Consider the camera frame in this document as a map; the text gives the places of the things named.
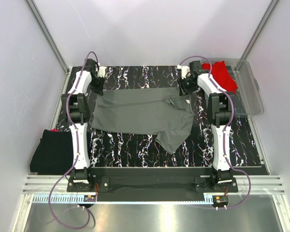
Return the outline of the grey t shirt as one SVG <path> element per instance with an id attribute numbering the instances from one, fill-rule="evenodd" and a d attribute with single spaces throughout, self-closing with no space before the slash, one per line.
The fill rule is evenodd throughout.
<path id="1" fill-rule="evenodd" d="M 91 127 L 155 135 L 156 142 L 172 154 L 191 133 L 194 115 L 188 101 L 178 87 L 106 90 L 97 97 Z"/>

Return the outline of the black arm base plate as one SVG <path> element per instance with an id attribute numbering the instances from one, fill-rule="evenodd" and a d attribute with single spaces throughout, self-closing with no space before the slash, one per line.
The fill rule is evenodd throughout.
<path id="1" fill-rule="evenodd" d="M 96 167 L 90 171 L 99 186 L 99 202 L 186 203 L 203 200 L 205 193 L 238 192 L 235 180 L 212 186 L 212 170 L 204 167 Z"/>

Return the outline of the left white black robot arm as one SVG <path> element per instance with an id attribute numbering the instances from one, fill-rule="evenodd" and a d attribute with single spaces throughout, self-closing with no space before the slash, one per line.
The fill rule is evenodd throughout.
<path id="1" fill-rule="evenodd" d="M 73 162 L 68 173 L 68 190 L 91 191 L 95 188 L 95 180 L 91 174 L 87 145 L 87 128 L 90 110 L 86 99 L 86 91 L 90 88 L 102 96 L 104 77 L 103 70 L 97 61 L 86 58 L 68 93 L 61 96 L 62 110 L 72 136 Z"/>

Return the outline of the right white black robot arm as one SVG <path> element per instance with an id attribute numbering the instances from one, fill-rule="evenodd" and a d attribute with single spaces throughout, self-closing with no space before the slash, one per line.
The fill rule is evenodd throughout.
<path id="1" fill-rule="evenodd" d="M 208 181 L 204 189 L 226 192 L 232 186 L 232 165 L 230 161 L 230 131 L 234 118 L 233 93 L 228 93 L 212 75 L 212 64 L 209 70 L 202 68 L 199 60 L 188 66 L 177 65 L 181 71 L 178 79 L 180 94 L 188 95 L 201 88 L 208 97 L 207 116 L 214 136 L 214 160 Z"/>

